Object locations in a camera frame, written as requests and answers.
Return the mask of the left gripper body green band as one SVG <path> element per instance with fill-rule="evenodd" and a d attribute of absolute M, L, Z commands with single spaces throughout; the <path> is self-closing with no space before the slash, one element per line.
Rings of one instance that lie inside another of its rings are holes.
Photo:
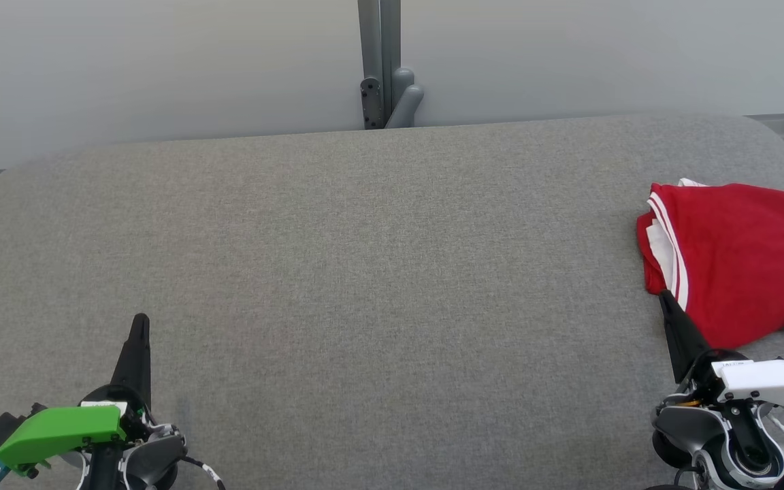
<path fill-rule="evenodd" d="M 0 462 L 26 476 L 48 459 L 77 452 L 92 453 L 111 444 L 131 449 L 150 433 L 150 397 L 120 385 L 103 385 L 75 406 L 35 408 L 29 416 L 0 418 Z"/>

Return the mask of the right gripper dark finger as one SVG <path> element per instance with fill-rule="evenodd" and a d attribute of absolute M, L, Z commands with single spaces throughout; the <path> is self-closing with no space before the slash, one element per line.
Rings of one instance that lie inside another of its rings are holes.
<path fill-rule="evenodd" d="M 701 353 L 710 346 L 690 316 L 668 289 L 657 295 L 661 308 L 673 381 L 679 384 Z"/>

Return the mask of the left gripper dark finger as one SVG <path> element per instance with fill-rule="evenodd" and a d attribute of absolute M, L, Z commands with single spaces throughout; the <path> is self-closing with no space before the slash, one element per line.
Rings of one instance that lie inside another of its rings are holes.
<path fill-rule="evenodd" d="M 140 397 L 150 397 L 150 319 L 139 313 L 122 344 L 111 378 L 112 385 L 127 387 Z"/>

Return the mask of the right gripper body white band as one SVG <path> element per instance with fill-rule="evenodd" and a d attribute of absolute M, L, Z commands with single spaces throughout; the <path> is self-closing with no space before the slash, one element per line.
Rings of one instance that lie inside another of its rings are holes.
<path fill-rule="evenodd" d="M 679 386 L 710 406 L 751 400 L 784 407 L 784 359 L 756 361 L 713 348 L 700 354 Z"/>

